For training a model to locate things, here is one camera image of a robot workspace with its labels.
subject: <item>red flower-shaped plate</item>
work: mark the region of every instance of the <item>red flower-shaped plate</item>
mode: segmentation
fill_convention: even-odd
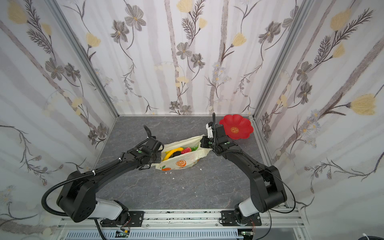
[[[251,121],[238,114],[226,115],[219,123],[224,125],[225,133],[235,140],[249,138],[253,132]]]

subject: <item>floral wallpaper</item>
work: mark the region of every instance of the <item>floral wallpaper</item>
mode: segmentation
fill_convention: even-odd
[[[94,166],[115,117],[44,2],[0,6],[0,238],[50,239],[42,195]]]
[[[384,235],[383,12],[316,0],[256,116],[314,240]]]
[[[253,114],[301,1],[58,3],[119,114],[187,115]]]

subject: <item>wire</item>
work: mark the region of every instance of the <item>wire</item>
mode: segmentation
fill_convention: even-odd
[[[130,218],[129,218],[129,221],[126,222],[123,226],[120,227],[120,230],[121,230],[121,231],[125,232],[125,229],[123,229],[123,227],[125,227],[127,224],[129,224],[129,222],[131,221],[131,219],[132,219],[132,218],[130,217]]]
[[[267,236],[267,235],[268,235],[268,233],[269,233],[269,232],[270,232],[270,230],[271,230],[271,227],[272,227],[272,217],[271,217],[271,213],[269,212],[269,210],[268,210],[268,213],[269,213],[269,219],[270,219],[270,221],[271,221],[271,224],[269,225],[269,229],[268,229],[268,232],[266,232],[266,234],[264,234],[264,236],[262,236],[262,237],[259,237],[259,238],[255,239],[255,240],[259,240],[259,239],[262,239],[263,237]]]
[[[95,220],[95,224],[96,224],[96,227],[97,227],[97,230],[99,231],[99,234],[100,234],[100,237],[102,240],[107,240],[105,237],[104,237],[104,234],[102,233],[101,229],[100,229],[100,225],[99,225],[99,222],[97,221],[97,219],[94,219]]]
[[[106,170],[109,170],[110,168],[112,167],[115,167],[116,165],[118,165],[120,162],[116,162],[108,167],[105,167],[103,169],[100,169],[100,170],[96,170],[94,173],[91,172],[91,173],[88,173],[88,174],[83,174],[82,176],[79,176],[79,177],[76,177],[76,178],[72,178],[72,179],[69,179],[69,180],[65,180],[64,182],[61,182],[59,184],[56,184],[54,185],[53,187],[51,187],[50,189],[48,189],[43,197],[41,198],[41,205],[42,207],[47,211],[49,212],[50,214],[53,214],[53,215],[57,215],[57,216],[63,216],[63,217],[68,217],[68,215],[65,213],[65,212],[59,212],[59,211],[56,211],[56,210],[53,210],[52,208],[50,208],[47,204],[47,197],[48,195],[53,192],[55,189],[65,185],[65,184],[68,184],[70,182],[73,182],[73,181],[76,181],[76,180],[80,180],[80,179],[83,179],[83,178],[86,178],[86,177],[90,177],[90,176],[94,176],[95,174],[98,174],[98,173],[101,173],[101,172],[104,172]]]
[[[294,201],[294,205],[293,205],[293,208],[289,211],[289,212],[280,212],[280,211],[277,211],[277,210],[273,210],[273,209],[271,209],[272,211],[275,211],[275,212],[279,212],[279,213],[281,213],[281,214],[288,214],[288,213],[291,213],[291,212],[293,212],[293,210],[295,209],[295,207],[296,207],[296,199],[295,199],[295,195],[293,194],[293,192],[292,192],[292,190],[291,190],[291,188],[290,187],[288,187],[288,185],[283,181],[283,180],[281,180],[278,176],[276,176],[276,175],[274,175],[277,179],[279,179],[288,189],[289,189],[289,191],[291,192],[291,194],[292,194],[292,196],[293,196],[293,201]]]

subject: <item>gray marble surface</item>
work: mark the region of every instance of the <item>gray marble surface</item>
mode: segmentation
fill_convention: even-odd
[[[216,117],[219,122],[223,117]],[[100,167],[146,138],[146,125],[164,144],[207,134],[212,117],[119,117],[97,162]],[[255,135],[236,142],[263,162]],[[250,196],[248,177],[232,162],[212,151],[193,167],[160,171],[154,167],[127,172],[102,188],[96,196],[119,200],[130,209],[223,209]]]

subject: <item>white plastic bag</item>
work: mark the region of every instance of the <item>white plastic bag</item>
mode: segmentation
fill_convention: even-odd
[[[174,169],[184,169],[184,168],[192,167],[193,165],[195,165],[200,158],[205,157],[208,154],[208,152],[211,150],[208,148],[202,148],[200,146],[201,145],[200,140],[203,138],[203,136],[204,135],[191,137],[186,140],[181,140],[179,142],[165,144],[164,150],[161,152],[162,162],[158,164],[154,164],[156,166],[156,169],[162,170],[162,171],[169,171]],[[182,147],[185,149],[187,147],[192,148],[196,146],[199,146],[199,147],[193,152],[187,152],[163,161],[164,157],[167,155],[166,152],[168,151],[171,151],[178,147]]]

